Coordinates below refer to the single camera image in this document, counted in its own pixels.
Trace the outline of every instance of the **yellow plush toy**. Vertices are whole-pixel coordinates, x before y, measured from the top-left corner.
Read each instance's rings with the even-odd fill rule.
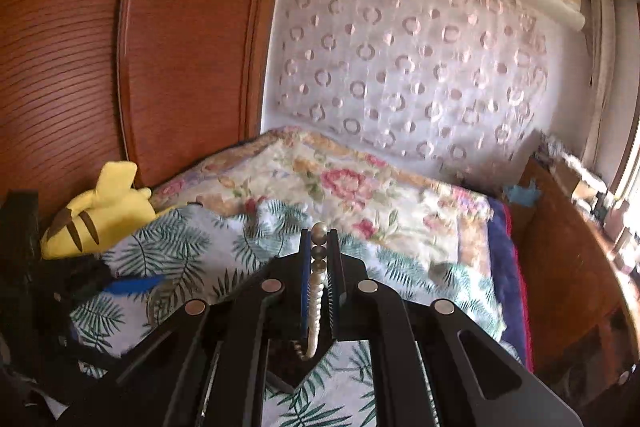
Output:
[[[107,162],[94,190],[71,200],[54,217],[40,242],[43,259],[60,259],[109,250],[156,219],[149,188],[131,188],[138,166]]]

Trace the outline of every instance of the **wooden desk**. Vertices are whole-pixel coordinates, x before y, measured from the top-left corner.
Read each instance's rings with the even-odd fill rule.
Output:
[[[565,350],[596,330],[607,385],[640,359],[640,295],[631,278],[610,260],[611,243],[585,221],[555,179],[530,159],[520,179],[542,191],[536,213],[517,244],[527,283],[536,371],[561,359]],[[622,311],[633,360],[617,354],[610,320]]]

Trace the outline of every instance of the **stuffed animal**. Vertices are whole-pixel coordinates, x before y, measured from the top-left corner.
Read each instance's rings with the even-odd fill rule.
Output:
[[[156,219],[151,190],[131,188],[137,171],[133,162],[105,163],[94,190],[76,196],[54,217],[40,242],[42,258],[104,252]]]

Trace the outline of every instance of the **navy blue blanket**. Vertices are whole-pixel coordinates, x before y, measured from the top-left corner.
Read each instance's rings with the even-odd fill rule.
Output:
[[[502,339],[515,347],[520,360],[532,369],[529,346],[529,326],[526,315],[526,293],[520,277],[516,249],[510,237],[510,218],[500,201],[487,198],[494,210],[494,218],[488,223],[491,275],[494,279],[495,295],[502,304],[502,313],[507,329]]]

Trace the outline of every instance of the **floral bedspread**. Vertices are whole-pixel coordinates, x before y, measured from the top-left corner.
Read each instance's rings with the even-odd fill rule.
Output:
[[[340,233],[420,262],[490,273],[484,196],[402,171],[321,134],[286,128],[210,156],[155,190],[161,210],[199,201],[222,216],[265,198],[295,204]]]
[[[316,183],[323,191],[332,191],[332,185]],[[344,193],[336,197],[362,211],[359,201],[366,208],[375,191],[382,190],[372,183],[361,192],[348,191],[359,197],[347,199]],[[313,222],[300,208],[272,199],[256,201],[250,212],[232,217],[194,204],[171,210],[104,254],[116,274],[162,274],[169,284],[154,291],[151,305],[148,295],[101,293],[72,312],[79,338],[119,355],[139,343],[152,329],[151,323],[161,322],[186,300],[199,297],[219,302],[271,257],[296,251],[300,230]],[[369,229],[361,228],[355,227],[357,236],[369,234]],[[489,335],[500,339],[504,322],[490,277],[460,263],[432,263],[426,269],[420,260],[397,253],[382,241],[363,241],[351,234],[340,236],[340,249],[362,259],[370,277],[393,287],[403,298],[423,304],[449,298]],[[513,353],[510,346],[505,347]],[[102,374],[91,366],[84,370],[95,377]],[[294,394],[268,388],[262,425],[373,427],[375,399],[367,343],[335,344]]]

